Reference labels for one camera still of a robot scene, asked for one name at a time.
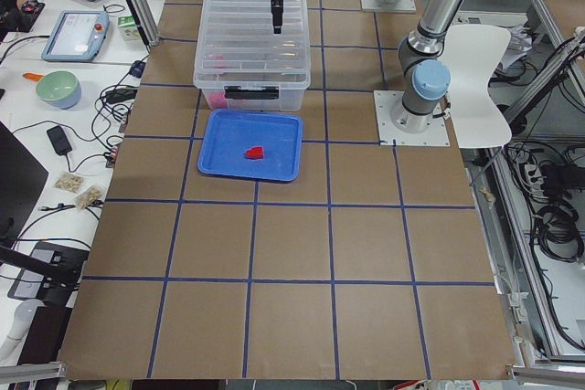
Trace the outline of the black monitor stand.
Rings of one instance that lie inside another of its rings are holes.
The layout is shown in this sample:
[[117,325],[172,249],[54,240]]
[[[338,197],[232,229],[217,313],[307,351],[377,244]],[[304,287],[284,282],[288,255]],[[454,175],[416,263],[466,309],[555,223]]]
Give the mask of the black monitor stand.
[[62,236],[26,236],[47,180],[46,168],[2,125],[1,264],[18,269],[7,296],[65,306],[79,288],[89,251],[67,246]]

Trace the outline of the clear plastic storage box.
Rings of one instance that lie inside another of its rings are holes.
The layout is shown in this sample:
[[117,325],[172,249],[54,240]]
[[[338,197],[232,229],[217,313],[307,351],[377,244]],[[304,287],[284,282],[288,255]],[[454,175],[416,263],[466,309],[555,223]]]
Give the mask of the clear plastic storage box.
[[194,74],[212,110],[298,111],[310,85],[307,73],[219,72]]

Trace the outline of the black power adapter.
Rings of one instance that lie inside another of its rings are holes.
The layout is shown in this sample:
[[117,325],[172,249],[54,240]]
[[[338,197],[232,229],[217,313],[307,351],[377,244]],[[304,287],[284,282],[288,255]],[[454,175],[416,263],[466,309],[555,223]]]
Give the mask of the black power adapter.
[[72,151],[67,134],[61,126],[56,125],[47,129],[47,136],[57,155],[66,156]]

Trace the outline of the red block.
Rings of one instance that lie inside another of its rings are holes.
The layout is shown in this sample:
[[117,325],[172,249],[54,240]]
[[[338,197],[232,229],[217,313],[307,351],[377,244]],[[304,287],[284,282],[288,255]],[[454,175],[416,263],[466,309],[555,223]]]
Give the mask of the red block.
[[264,158],[264,148],[261,145],[252,146],[244,153],[247,160],[262,160]]

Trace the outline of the blue plastic tray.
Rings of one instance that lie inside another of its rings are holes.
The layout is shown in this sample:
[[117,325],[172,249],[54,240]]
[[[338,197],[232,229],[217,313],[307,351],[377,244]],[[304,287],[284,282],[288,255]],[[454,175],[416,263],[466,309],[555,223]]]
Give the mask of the blue plastic tray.
[[197,168],[204,174],[291,182],[299,174],[303,120],[294,115],[212,111]]

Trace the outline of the green white carton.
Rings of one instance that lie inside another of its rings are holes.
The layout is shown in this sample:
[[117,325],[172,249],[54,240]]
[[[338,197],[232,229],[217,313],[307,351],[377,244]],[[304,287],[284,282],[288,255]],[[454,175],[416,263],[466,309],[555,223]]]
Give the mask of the green white carton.
[[117,29],[125,41],[141,40],[141,34],[133,16],[118,16]]

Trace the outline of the clear plastic box lid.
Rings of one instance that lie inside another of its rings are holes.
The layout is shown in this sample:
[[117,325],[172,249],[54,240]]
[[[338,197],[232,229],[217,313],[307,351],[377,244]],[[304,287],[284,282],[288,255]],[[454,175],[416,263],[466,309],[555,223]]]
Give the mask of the clear plastic box lid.
[[204,0],[194,85],[200,89],[277,87],[311,82],[307,0],[283,0],[282,32],[272,26],[271,0]]

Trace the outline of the green and blue bowl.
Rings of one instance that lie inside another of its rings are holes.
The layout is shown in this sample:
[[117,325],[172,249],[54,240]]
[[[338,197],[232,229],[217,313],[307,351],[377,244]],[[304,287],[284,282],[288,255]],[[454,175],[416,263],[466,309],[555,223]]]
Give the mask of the green and blue bowl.
[[73,73],[58,70],[48,73],[37,83],[36,94],[48,105],[65,110],[80,101],[81,85]]

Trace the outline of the snack bag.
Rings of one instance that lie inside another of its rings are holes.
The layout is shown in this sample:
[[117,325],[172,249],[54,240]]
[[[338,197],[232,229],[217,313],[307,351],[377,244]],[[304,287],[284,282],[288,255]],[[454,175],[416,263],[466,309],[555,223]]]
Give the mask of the snack bag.
[[94,202],[100,201],[103,196],[102,189],[97,185],[91,185],[75,197],[75,206],[78,209],[85,209]]
[[76,194],[84,184],[82,176],[63,172],[54,183],[54,187]]

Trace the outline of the lower teach pendant tablet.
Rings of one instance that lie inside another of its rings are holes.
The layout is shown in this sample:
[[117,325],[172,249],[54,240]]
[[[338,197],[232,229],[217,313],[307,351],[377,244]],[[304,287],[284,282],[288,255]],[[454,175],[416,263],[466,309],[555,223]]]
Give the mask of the lower teach pendant tablet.
[[101,50],[109,24],[104,11],[63,11],[41,58],[49,62],[91,62]]

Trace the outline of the white plastic chair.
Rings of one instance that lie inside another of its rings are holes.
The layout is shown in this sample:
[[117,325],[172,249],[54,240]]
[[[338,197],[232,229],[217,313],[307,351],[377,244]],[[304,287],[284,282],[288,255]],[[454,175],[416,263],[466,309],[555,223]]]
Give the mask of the white plastic chair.
[[448,100],[458,145],[463,149],[507,144],[511,129],[488,93],[488,83],[509,41],[499,26],[454,25],[444,39],[440,62],[451,73]]

